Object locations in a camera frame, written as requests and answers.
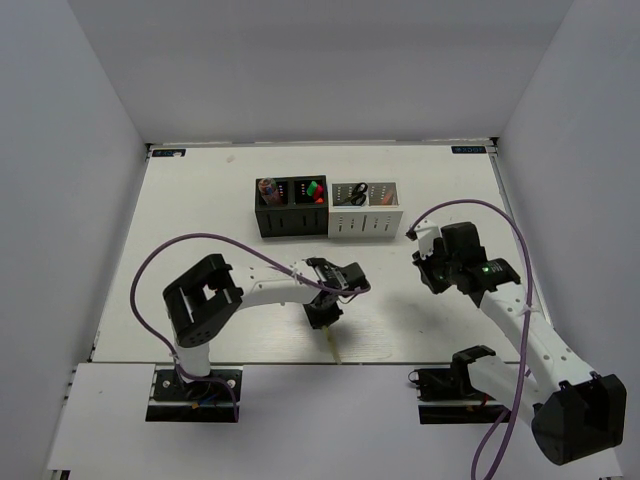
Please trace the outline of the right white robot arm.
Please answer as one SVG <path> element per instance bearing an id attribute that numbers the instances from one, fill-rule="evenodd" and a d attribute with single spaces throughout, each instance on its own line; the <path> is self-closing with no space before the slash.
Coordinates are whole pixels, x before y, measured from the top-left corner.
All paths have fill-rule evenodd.
<path id="1" fill-rule="evenodd" d="M 555 465 L 622 443 L 624 384 L 614 374 L 597 373 L 527 305 L 519 275 L 506 260 L 488 258 L 473 223 L 438 227 L 423 220 L 408 236 L 418 244 L 413 263 L 422 282 L 435 294 L 457 288 L 525 359 L 519 374 L 484 345 L 455 353 L 451 384 L 459 396 L 472 399 L 481 392 L 516 406 L 518 418 Z"/>

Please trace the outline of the green cap black highlighter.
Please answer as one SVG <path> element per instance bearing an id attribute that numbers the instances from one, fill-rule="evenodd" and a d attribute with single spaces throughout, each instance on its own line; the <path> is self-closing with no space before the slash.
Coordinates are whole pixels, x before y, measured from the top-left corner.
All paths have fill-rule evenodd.
<path id="1" fill-rule="evenodd" d="M 309 184 L 309 186 L 308 186 L 308 188 L 307 188 L 307 190 L 306 190 L 306 194 L 307 194 L 309 197 L 314 198 L 314 193 L 315 193 L 315 191 L 316 191 L 316 189 L 317 189 L 317 187 L 318 187 L 318 186 L 322 186 L 322 185 L 321 185 L 321 184 L 318 184 L 316 181 L 312 181 L 312 182 Z"/>

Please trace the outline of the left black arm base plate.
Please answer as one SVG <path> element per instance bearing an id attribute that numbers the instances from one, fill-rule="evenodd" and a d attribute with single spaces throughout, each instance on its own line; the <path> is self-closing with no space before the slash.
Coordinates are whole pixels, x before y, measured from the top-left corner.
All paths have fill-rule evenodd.
<path id="1" fill-rule="evenodd" d="M 240 409 L 241 369 L 213 369 L 211 374 L 224 382 L 187 382 L 173 368 L 154 373 L 145 421 L 149 423 L 236 423 L 239 416 L 229 390 Z"/>

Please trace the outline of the black handled scissors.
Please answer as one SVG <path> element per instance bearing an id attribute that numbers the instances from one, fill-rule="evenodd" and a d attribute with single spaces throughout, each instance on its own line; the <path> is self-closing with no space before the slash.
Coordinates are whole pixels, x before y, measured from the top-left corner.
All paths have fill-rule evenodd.
<path id="1" fill-rule="evenodd" d="M 360 182 L 355 185 L 351 193 L 342 202 L 345 206 L 363 206 L 367 200 L 368 184 Z"/>

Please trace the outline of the slim yellow pen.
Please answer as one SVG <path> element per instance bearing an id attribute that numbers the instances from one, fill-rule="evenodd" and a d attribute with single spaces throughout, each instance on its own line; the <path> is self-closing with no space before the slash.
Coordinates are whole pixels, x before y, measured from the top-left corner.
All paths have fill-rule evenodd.
<path id="1" fill-rule="evenodd" d="M 339 354 L 338 348 L 337 348 L 337 344 L 335 342 L 335 339 L 332 335 L 332 333 L 330 332 L 329 328 L 327 326 L 323 326 L 322 327 L 322 331 L 326 337 L 326 340 L 328 342 L 328 346 L 329 346 L 329 350 L 331 352 L 332 358 L 335 362 L 336 365 L 341 365 L 342 364 L 342 359 L 341 356 Z"/>

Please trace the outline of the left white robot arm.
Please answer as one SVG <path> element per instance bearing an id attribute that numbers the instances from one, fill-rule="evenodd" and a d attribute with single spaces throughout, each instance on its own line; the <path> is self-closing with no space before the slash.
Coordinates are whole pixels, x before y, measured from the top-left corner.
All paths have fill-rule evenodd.
<path id="1" fill-rule="evenodd" d="M 299 304 L 311 328 L 318 330 L 343 314 L 338 306 L 341 298 L 369 290 L 356 262 L 340 267 L 311 257 L 282 269 L 234 268 L 220 254 L 206 256 L 163 291 L 174 333 L 177 387 L 191 399 L 209 392 L 209 343 L 235 313 L 263 305 Z"/>

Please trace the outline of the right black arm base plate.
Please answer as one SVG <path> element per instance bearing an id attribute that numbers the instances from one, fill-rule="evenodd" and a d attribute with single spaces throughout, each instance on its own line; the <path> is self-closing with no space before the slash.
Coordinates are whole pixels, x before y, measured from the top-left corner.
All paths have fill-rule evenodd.
<path id="1" fill-rule="evenodd" d="M 416 368 L 407 378 L 417 392 L 421 425 L 489 425 L 504 411 L 485 393 L 462 393 L 448 367 Z"/>

